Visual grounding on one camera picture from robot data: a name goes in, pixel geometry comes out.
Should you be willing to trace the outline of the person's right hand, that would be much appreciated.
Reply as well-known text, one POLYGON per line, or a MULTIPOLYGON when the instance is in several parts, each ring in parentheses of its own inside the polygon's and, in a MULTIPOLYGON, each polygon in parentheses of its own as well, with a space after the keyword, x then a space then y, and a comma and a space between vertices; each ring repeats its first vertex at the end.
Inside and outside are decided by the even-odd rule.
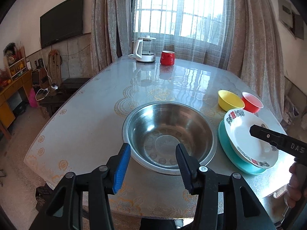
POLYGON ((292 175, 289 180, 289 183, 287 184, 286 193, 284 196, 285 203, 290 208, 294 208, 295 203, 299 201, 302 196, 306 198, 306 195, 307 195, 306 190, 304 190, 304 193, 302 193, 301 190, 299 189, 299 181, 296 175, 296 167, 297 167, 297 163, 295 162, 289 168, 289 172, 292 175))

